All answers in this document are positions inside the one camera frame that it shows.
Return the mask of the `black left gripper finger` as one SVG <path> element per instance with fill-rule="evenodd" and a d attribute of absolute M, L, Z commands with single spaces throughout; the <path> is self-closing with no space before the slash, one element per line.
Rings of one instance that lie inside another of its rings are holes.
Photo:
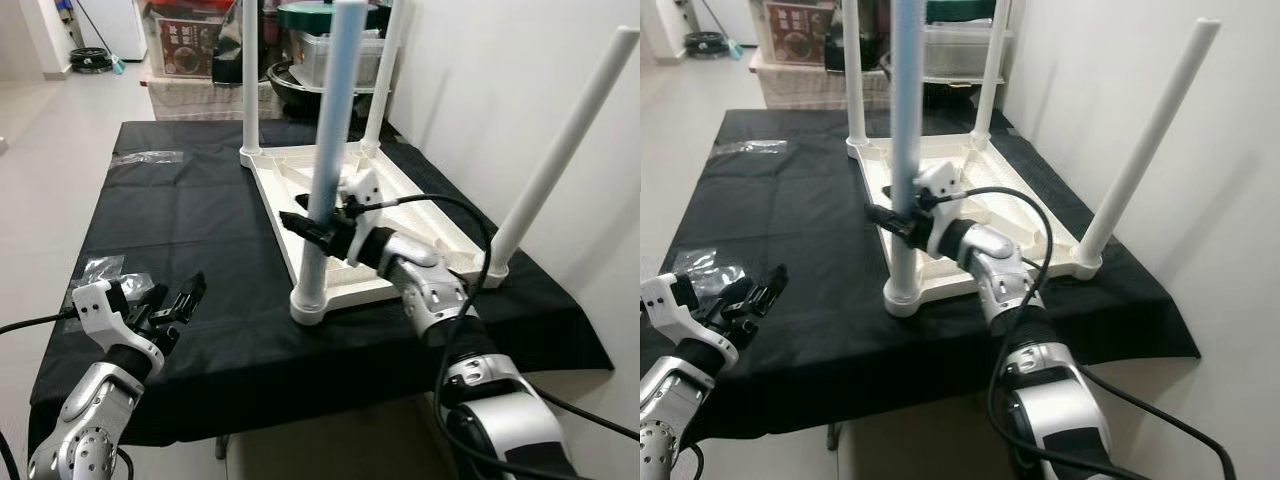
<path fill-rule="evenodd" d="M 202 271 L 197 271 L 183 284 L 175 297 L 175 320 L 178 323 L 191 321 L 195 315 L 195 310 L 206 293 L 206 289 L 207 282 Z"/>
<path fill-rule="evenodd" d="M 719 316 L 726 323 L 740 317 L 763 317 L 765 314 L 755 312 L 755 293 L 758 284 L 754 280 L 737 280 L 719 292 L 723 302 Z"/>
<path fill-rule="evenodd" d="M 148 329 L 156 330 L 170 323 L 177 323 L 175 320 L 175 297 L 172 302 L 166 303 L 168 288 L 152 288 L 148 292 Z"/>
<path fill-rule="evenodd" d="M 777 298 L 783 293 L 788 284 L 788 269 L 785 265 L 777 265 L 768 271 L 767 278 L 758 285 L 755 293 L 755 312 L 768 314 Z"/>

